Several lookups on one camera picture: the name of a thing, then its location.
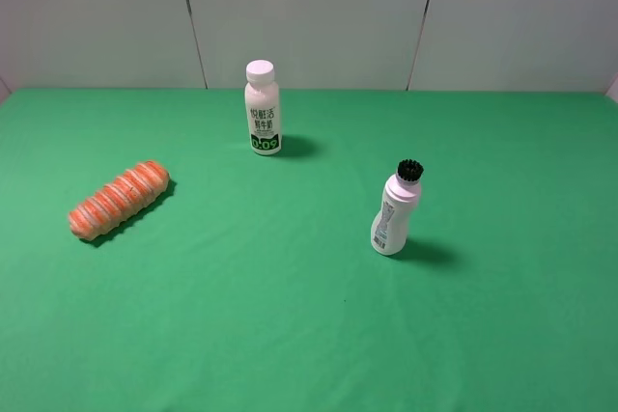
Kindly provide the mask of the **orange striped bread loaf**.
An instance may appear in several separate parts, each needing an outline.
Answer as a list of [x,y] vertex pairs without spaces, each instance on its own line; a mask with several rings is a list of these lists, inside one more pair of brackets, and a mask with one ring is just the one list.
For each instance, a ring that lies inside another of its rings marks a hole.
[[69,212],[70,231],[93,241],[148,207],[168,188],[169,172],[148,160],[126,169]]

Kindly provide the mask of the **white bottle with black brush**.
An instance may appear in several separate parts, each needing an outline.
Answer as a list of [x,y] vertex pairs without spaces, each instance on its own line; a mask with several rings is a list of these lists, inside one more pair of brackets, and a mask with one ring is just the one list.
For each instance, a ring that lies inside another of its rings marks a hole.
[[410,215],[421,198],[423,172],[420,162],[404,159],[386,181],[370,233],[371,244],[378,253],[392,256],[405,247]]

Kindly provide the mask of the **white milk bottle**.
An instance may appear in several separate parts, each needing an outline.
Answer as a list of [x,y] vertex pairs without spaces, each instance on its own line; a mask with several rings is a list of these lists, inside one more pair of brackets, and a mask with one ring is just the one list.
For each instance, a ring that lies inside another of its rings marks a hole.
[[281,150],[282,122],[279,86],[268,60],[254,60],[245,69],[244,102],[252,150],[273,155]]

